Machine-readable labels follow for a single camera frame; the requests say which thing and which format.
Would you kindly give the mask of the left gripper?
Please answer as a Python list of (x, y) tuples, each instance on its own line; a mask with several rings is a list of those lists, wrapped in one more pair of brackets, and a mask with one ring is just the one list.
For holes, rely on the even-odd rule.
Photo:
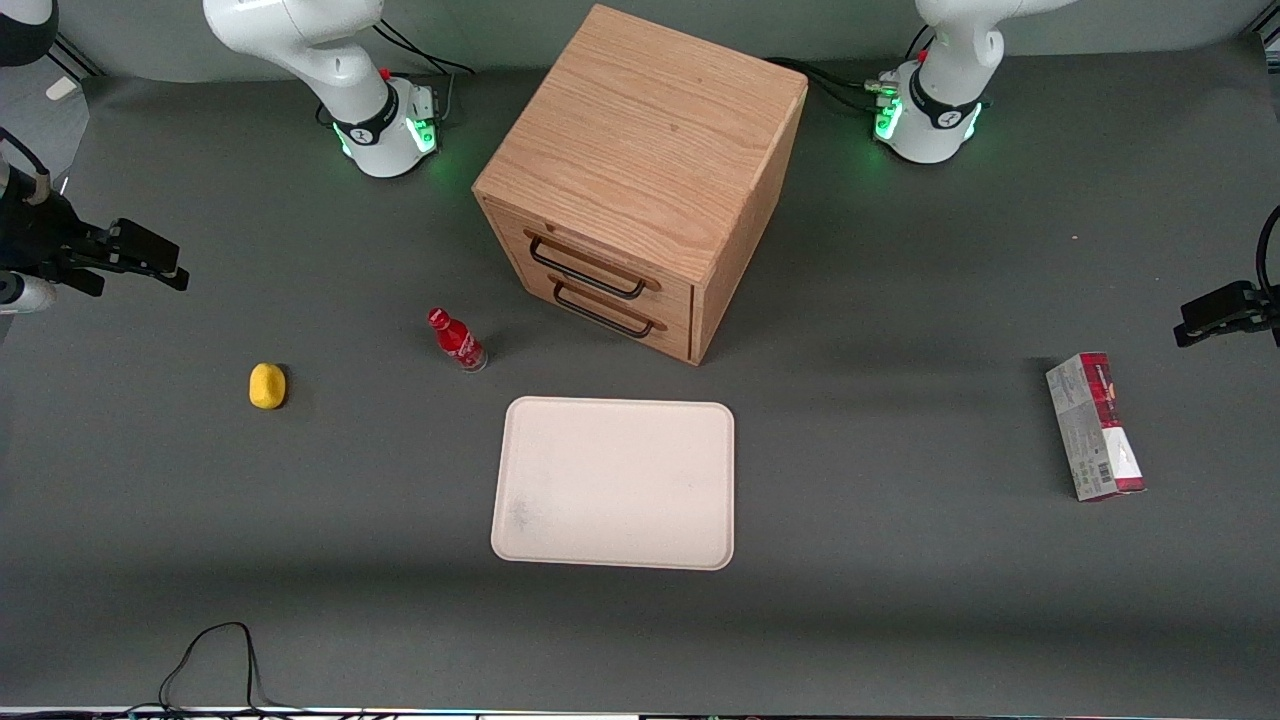
[(1183, 323), (1174, 327), (1179, 348), (1226, 334), (1270, 332), (1280, 346), (1279, 290), (1249, 281), (1234, 281), (1181, 306)]

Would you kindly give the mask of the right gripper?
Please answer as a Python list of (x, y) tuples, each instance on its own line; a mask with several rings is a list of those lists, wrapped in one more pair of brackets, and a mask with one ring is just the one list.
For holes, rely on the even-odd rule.
[[(28, 204), (29, 191), (27, 184), (10, 184), (3, 192), (3, 269), (100, 297), (105, 279), (91, 269), (108, 256), (106, 231), (81, 220), (60, 195)], [(178, 292), (188, 290), (189, 273), (178, 266), (180, 249), (170, 240), (125, 218), (110, 224), (108, 237), (111, 250), (131, 263), (101, 263), (101, 270), (147, 277)]]

